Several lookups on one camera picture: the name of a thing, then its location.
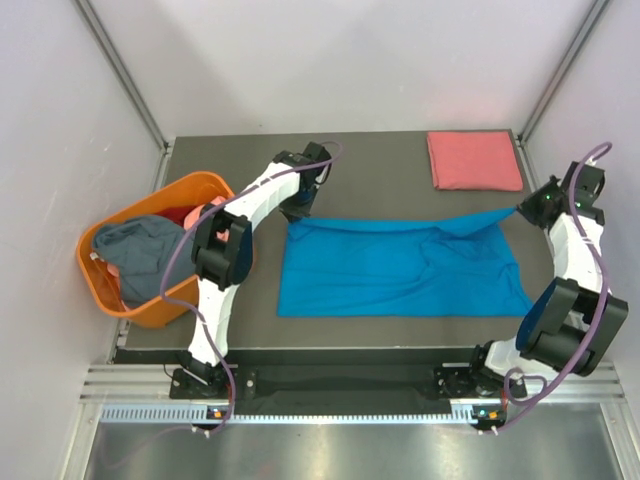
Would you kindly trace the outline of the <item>blue t shirt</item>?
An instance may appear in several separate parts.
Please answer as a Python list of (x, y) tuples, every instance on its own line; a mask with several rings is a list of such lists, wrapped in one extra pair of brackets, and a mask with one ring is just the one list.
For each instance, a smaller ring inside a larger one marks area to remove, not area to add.
[(281, 317), (522, 317), (532, 302), (503, 208), (439, 221), (312, 218), (289, 226)]

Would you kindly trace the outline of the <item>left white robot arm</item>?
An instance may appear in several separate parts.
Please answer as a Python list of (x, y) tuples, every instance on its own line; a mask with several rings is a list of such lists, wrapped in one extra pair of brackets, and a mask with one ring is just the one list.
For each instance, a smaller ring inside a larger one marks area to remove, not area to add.
[(307, 217), (333, 160), (323, 143), (310, 142), (301, 153), (282, 151), (240, 193), (207, 206), (192, 227), (196, 324), (179, 364), (203, 395), (216, 396), (231, 383), (227, 333), (234, 297), (254, 263), (254, 230), (275, 210), (291, 223)]

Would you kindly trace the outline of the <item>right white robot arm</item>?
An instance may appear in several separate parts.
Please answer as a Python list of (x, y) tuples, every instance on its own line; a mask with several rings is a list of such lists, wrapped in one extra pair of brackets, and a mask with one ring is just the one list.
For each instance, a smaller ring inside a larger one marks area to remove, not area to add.
[(443, 397), (493, 396), (508, 386), (523, 405), (531, 397), (527, 382), (547, 389), (567, 364), (575, 376), (595, 370), (629, 312), (601, 271), (605, 217), (595, 202), (604, 185), (603, 169), (589, 158), (571, 163), (564, 178), (551, 177), (518, 205), (520, 215), (547, 233), (554, 277), (514, 338), (476, 346), (467, 367), (435, 369)]

